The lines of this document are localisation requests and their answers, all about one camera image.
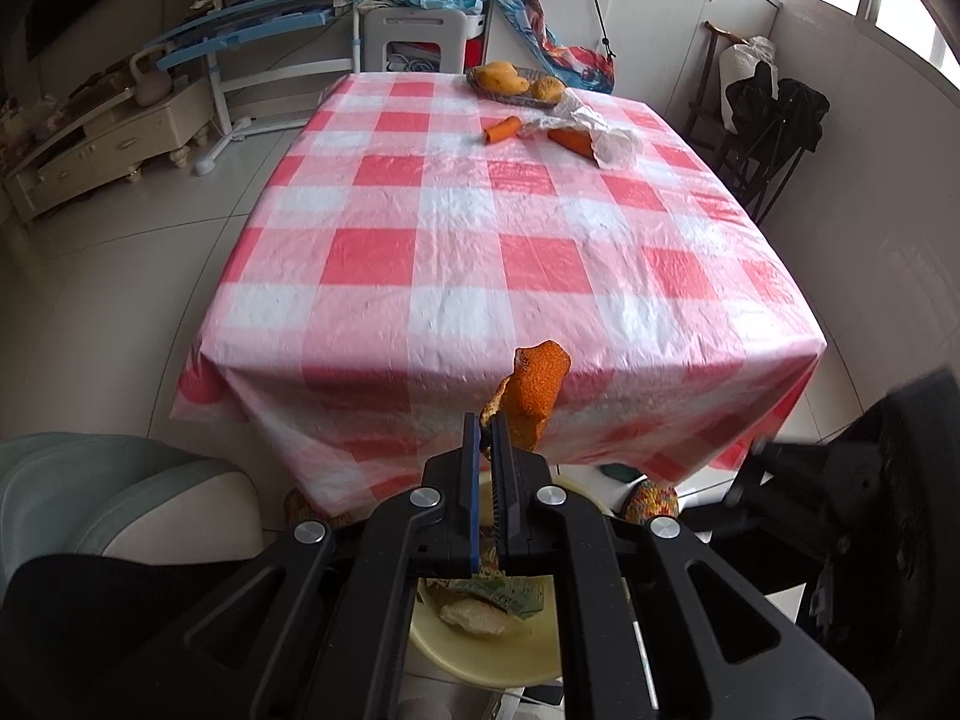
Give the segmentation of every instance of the hanging clothes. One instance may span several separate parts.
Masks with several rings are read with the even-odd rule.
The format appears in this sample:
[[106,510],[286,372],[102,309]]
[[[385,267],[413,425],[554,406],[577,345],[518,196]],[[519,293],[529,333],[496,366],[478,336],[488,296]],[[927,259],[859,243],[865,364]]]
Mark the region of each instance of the hanging clothes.
[[580,46],[564,46],[546,25],[539,0],[496,0],[503,15],[548,73],[574,89],[613,91],[613,57]]
[[770,65],[757,63],[754,77],[734,81],[727,87],[733,108],[733,123],[752,158],[772,165],[776,172],[798,148],[816,151],[824,134],[821,124],[829,112],[829,100],[808,85],[781,79],[773,95]]

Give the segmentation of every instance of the white plastic bag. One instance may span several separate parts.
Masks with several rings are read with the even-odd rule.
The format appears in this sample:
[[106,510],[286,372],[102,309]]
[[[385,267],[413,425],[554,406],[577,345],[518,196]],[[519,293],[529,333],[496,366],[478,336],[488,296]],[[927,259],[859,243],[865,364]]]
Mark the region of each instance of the white plastic bag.
[[602,114],[583,103],[569,89],[563,90],[563,98],[549,113],[530,119],[520,132],[527,134],[563,127],[589,132],[593,157],[600,167],[629,170],[634,166],[637,154],[643,153],[643,141],[635,130],[612,127]]
[[776,46],[765,37],[750,38],[746,45],[731,46],[720,55],[720,113],[723,115],[723,126],[727,132],[736,134],[733,126],[733,108],[727,100],[727,87],[733,82],[743,79],[752,79],[757,69],[757,63],[766,62],[770,65],[770,77],[774,85],[774,100],[776,100]]

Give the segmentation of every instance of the tile floor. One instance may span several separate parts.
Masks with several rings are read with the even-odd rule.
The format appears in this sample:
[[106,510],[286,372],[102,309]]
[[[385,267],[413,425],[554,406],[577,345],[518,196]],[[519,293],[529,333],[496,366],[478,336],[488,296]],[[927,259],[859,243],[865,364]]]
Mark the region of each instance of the tile floor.
[[[250,427],[168,415],[229,252],[295,137],[288,130],[234,143],[203,177],[158,159],[141,182],[114,182],[29,230],[2,225],[0,437],[123,433],[225,457],[257,486],[265,527],[282,527],[280,503],[293,482]],[[831,341],[781,436],[828,439],[861,413]],[[622,497],[594,469],[565,472],[611,504]],[[679,492],[692,502],[730,478],[705,469]]]

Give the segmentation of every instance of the gray chair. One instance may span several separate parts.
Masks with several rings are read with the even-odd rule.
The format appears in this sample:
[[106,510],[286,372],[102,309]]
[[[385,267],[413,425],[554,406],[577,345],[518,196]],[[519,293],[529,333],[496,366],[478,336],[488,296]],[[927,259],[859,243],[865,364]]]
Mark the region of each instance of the gray chair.
[[13,572],[41,555],[177,565],[262,549],[256,490],[227,461],[133,436],[0,443],[0,599]]

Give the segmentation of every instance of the wicker basket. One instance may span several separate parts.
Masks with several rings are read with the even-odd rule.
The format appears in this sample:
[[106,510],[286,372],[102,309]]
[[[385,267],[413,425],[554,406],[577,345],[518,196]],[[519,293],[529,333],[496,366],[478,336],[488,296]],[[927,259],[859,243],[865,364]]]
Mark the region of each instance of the wicker basket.
[[[470,88],[482,98],[496,100],[498,103],[505,103],[507,105],[518,105],[521,108],[541,108],[545,111],[557,104],[549,103],[547,100],[537,100],[529,91],[524,92],[522,95],[498,95],[494,92],[488,92],[486,89],[481,89],[480,84],[474,79],[474,70],[478,70],[478,68],[470,68],[467,70],[467,83],[470,85]],[[534,81],[544,79],[546,76],[549,76],[549,73],[541,73],[539,70],[530,70],[529,68],[517,68],[517,75],[522,79],[530,81],[530,85],[533,86]]]

